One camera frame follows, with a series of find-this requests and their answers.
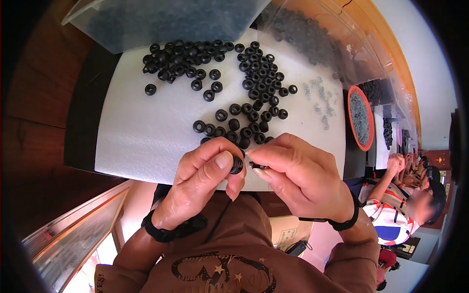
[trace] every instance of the brown shirt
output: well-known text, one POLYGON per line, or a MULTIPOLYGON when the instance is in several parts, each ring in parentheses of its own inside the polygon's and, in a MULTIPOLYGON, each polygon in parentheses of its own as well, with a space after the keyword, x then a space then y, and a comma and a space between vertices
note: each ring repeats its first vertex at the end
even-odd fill
POLYGON ((337 244, 323 274, 303 259, 273 248, 269 218, 249 195, 230 203, 211 240, 203 244, 229 200, 215 194, 202 211, 208 227, 170 243, 149 275, 97 265, 96 292, 376 291, 377 242, 337 244))

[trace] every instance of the worker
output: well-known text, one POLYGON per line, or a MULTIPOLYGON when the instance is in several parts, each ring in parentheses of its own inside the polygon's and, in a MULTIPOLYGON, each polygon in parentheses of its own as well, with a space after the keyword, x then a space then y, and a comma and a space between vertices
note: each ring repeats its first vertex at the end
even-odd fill
POLYGON ((377 234, 340 179, 334 156, 290 134, 246 154, 269 167, 253 171, 293 215, 328 219, 339 231, 343 243, 324 273, 273 247, 268 216, 240 192, 246 165, 229 173, 241 151, 217 137, 182 157, 173 186, 143 227, 112 266, 96 266, 96 292, 375 292, 377 234), (224 179, 226 192, 215 192, 224 179), (205 229, 181 228, 199 214, 205 229))

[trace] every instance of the black elastic wrist strap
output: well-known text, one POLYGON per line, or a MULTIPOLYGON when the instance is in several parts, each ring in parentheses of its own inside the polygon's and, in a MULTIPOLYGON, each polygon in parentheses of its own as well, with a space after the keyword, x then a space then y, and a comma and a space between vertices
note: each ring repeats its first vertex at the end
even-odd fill
POLYGON ((332 228, 336 231, 344 231, 347 229, 350 229, 355 225, 356 220, 358 219, 358 211, 359 208, 361 208, 362 204, 358 201, 358 198, 353 194, 353 192, 350 192, 353 198, 353 204, 354 204, 354 213, 353 217, 345 221, 344 223, 337 223, 329 219, 321 219, 321 218, 299 218, 300 221, 310 221, 310 222, 329 222, 331 224, 332 228))

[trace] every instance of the clear plastic storage bin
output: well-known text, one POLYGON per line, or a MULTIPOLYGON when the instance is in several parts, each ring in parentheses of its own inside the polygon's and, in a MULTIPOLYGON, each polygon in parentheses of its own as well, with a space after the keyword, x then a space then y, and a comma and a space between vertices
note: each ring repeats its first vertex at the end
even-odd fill
POLYGON ((117 54, 153 43, 236 41, 270 0, 80 0, 62 21, 117 54))

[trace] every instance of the white wall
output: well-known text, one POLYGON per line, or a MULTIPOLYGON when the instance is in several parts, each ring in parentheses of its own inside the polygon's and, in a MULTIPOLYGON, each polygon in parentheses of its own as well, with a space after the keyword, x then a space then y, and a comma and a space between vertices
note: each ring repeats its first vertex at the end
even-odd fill
POLYGON ((417 93, 422 148, 447 150, 454 84, 435 36, 410 0, 372 0, 393 30, 407 60, 417 93))

